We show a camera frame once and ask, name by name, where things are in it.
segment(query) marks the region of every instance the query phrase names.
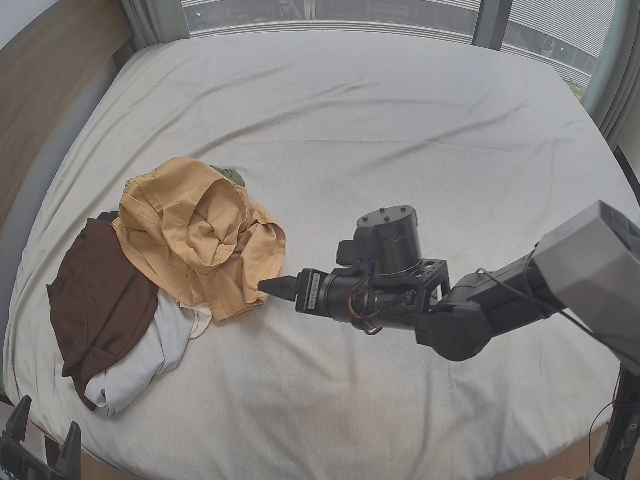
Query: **brown garment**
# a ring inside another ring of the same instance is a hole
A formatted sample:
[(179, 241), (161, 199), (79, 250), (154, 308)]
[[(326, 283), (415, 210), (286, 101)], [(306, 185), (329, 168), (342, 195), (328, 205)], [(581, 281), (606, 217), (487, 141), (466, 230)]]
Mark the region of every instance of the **brown garment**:
[(158, 288), (122, 253), (111, 223), (87, 219), (47, 285), (51, 325), (70, 376), (84, 397), (87, 382), (128, 354), (156, 312)]
[(172, 158), (127, 181), (113, 222), (124, 254), (186, 306), (206, 301), (216, 322), (262, 304), (285, 236), (246, 189), (193, 158)]

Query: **fitted sheet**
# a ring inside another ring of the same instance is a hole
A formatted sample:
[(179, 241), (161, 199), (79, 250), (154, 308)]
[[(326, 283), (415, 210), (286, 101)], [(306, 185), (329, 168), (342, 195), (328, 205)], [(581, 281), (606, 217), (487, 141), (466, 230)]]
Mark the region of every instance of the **fitted sheet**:
[[(411, 332), (263, 307), (212, 324), (176, 370), (114, 417), (91, 413), (49, 323), (45, 284), (87, 217), (173, 156), (236, 168), (287, 235), (281, 275), (331, 270), (338, 241), (409, 204), (452, 283), (528, 252), (603, 199), (638, 222), (596, 126), (553, 69), (469, 45), (293, 31), (190, 39), (135, 54), (75, 140), (31, 230), (4, 384), (60, 442), (158, 479), (487, 479), (585, 436), (618, 362), (560, 316), (452, 363)], [(605, 411), (600, 421), (607, 417)]]

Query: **white label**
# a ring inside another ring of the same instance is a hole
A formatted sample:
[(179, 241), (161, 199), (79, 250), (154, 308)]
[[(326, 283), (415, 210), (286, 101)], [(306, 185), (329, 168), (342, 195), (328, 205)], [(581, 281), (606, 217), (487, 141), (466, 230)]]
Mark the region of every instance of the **white label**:
[(307, 303), (307, 309), (311, 309), (311, 311), (316, 308), (318, 288), (320, 288), (320, 274), (318, 274), (318, 272), (314, 272), (311, 277), (311, 293), (309, 293), (309, 302)]

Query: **mattress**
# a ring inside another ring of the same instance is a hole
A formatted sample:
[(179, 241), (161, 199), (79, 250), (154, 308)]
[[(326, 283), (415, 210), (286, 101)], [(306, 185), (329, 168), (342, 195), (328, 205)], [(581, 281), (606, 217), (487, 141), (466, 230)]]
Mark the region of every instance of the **mattress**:
[[(356, 219), (408, 204), (451, 281), (498, 269), (597, 199), (640, 210), (553, 69), (382, 33), (245, 33), (147, 48), (124, 66), (49, 188), (4, 345), (13, 402), (58, 441), (149, 479), (488, 479), (585, 436), (618, 362), (560, 316), (453, 363), (411, 332), (372, 337), (270, 298), (192, 340), (120, 414), (80, 402), (45, 284), (87, 217), (174, 156), (235, 168), (287, 234), (281, 275), (331, 270)], [(600, 422), (607, 418), (605, 411)]]

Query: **headboard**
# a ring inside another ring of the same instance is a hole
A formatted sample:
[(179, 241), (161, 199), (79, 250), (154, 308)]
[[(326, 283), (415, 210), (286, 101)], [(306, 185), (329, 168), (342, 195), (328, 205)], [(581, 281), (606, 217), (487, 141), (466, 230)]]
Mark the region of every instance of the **headboard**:
[(0, 230), (45, 139), (130, 36), (120, 0), (60, 0), (0, 50)]

